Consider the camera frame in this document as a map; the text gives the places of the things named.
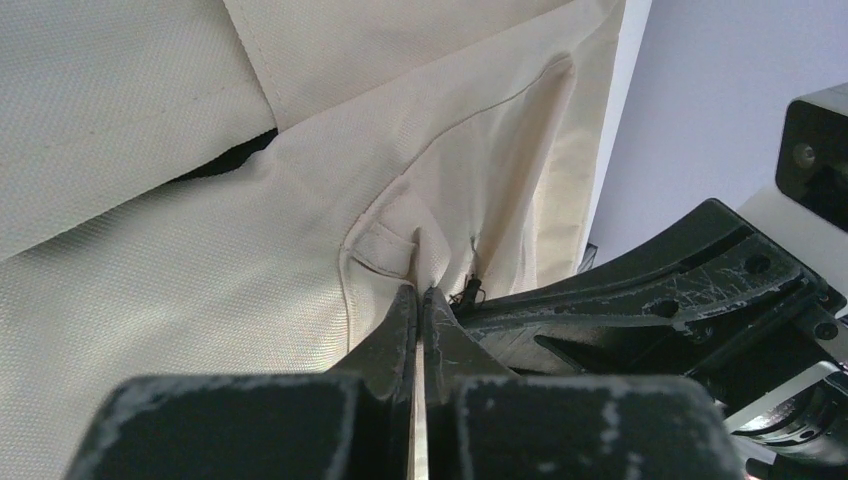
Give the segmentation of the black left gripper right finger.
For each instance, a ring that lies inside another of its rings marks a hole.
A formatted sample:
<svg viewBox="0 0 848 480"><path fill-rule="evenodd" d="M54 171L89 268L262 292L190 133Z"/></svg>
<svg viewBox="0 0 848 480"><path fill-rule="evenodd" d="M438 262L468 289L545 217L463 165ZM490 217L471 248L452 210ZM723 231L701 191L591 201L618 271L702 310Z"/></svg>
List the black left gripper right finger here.
<svg viewBox="0 0 848 480"><path fill-rule="evenodd" d="M432 479L740 479L722 418L675 376L520 377L459 325L436 288L421 301Z"/></svg>

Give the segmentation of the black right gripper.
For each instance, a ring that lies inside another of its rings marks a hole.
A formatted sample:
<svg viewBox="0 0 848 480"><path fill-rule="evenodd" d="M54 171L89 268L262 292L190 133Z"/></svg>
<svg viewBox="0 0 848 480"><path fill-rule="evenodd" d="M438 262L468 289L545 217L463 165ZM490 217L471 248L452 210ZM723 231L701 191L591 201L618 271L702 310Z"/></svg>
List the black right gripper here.
<svg viewBox="0 0 848 480"><path fill-rule="evenodd" d="M522 373L678 375L721 408L725 478L847 475L847 88L793 100L775 183L460 324Z"/></svg>

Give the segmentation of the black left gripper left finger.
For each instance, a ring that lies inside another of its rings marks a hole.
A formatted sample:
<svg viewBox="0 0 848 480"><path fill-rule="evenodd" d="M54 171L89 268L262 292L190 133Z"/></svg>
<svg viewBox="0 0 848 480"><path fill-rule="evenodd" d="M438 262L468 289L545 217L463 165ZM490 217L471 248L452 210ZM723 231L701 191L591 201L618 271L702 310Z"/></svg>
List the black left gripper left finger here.
<svg viewBox="0 0 848 480"><path fill-rule="evenodd" d="M70 479L405 479L418 296L320 374L141 376L94 415Z"/></svg>

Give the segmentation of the beige canvas backpack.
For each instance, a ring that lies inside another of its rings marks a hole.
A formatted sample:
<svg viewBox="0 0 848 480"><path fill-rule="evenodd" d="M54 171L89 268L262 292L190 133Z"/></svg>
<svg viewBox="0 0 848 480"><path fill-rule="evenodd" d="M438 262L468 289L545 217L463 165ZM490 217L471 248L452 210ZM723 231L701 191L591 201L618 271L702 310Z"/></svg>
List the beige canvas backpack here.
<svg viewBox="0 0 848 480"><path fill-rule="evenodd" d="M1 475L152 374L322 371L571 275L622 1L5 1Z"/></svg>

